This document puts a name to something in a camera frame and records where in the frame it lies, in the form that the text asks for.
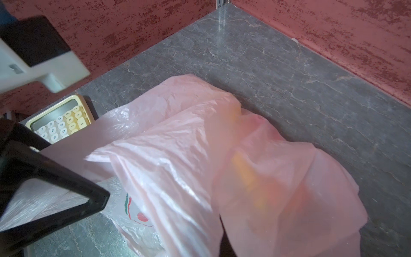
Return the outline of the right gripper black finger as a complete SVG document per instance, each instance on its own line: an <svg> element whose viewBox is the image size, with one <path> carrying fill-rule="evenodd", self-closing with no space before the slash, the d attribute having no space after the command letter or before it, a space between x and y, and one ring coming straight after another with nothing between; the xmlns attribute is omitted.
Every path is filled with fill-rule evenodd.
<svg viewBox="0 0 411 257"><path fill-rule="evenodd" d="M219 252L219 256L220 257L237 257L237 255L235 254L234 249L232 248L230 241L228 239L228 235L226 233L226 230L224 228L224 224L222 222L222 219L220 219L221 224L223 226L223 236L222 236L222 240L220 242L220 252Z"/></svg>

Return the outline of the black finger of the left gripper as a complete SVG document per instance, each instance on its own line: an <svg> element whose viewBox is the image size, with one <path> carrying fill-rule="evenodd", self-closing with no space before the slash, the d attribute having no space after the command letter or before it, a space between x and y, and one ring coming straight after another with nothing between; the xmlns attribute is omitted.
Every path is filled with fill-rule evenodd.
<svg viewBox="0 0 411 257"><path fill-rule="evenodd" d="M50 143L27 127L1 119L1 213L21 185L39 179L88 198L86 203L1 232L1 256L12 256L43 237L105 209L110 193L77 173L33 151Z"/></svg>

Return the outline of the pink fruit-print plastic bag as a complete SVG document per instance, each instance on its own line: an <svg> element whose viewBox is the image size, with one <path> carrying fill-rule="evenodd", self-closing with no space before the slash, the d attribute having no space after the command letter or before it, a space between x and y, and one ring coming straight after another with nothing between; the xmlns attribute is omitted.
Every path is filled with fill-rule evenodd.
<svg viewBox="0 0 411 257"><path fill-rule="evenodd" d="M44 150L110 193L139 257L358 257L368 215L333 157L289 142L230 93L171 77Z"/></svg>

